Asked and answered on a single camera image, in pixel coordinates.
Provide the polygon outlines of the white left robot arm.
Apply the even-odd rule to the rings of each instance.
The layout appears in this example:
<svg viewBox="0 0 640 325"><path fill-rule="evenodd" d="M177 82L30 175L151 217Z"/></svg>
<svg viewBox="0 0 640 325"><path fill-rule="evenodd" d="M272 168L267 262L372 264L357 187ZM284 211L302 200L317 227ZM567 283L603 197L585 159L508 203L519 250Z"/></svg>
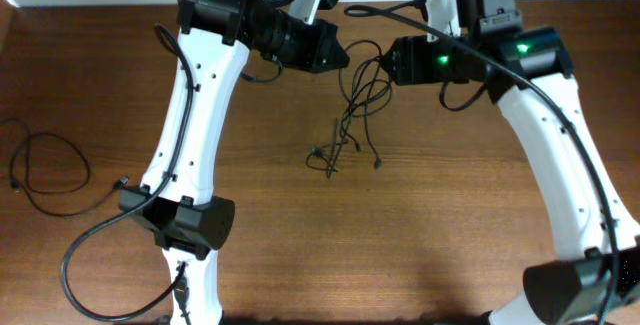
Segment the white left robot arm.
<svg viewBox="0 0 640 325"><path fill-rule="evenodd" d="M156 153L119 207L151 231L168 263L168 324L217 324L217 258L235 205L214 193L216 153L234 87L252 51L279 68L347 66L337 27L317 17L339 0L178 0L179 65Z"/></svg>

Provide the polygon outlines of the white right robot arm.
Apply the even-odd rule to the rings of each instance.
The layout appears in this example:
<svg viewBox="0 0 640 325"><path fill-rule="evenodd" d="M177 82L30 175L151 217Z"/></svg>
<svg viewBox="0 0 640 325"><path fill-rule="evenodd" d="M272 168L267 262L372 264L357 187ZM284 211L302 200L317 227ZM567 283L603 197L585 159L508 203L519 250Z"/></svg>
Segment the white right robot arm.
<svg viewBox="0 0 640 325"><path fill-rule="evenodd" d="M584 119L569 53L551 27L526 29L515 0L416 0L420 34L383 66L401 86L480 83L520 141L557 257L482 324L602 324L639 299L639 224L621 202Z"/></svg>

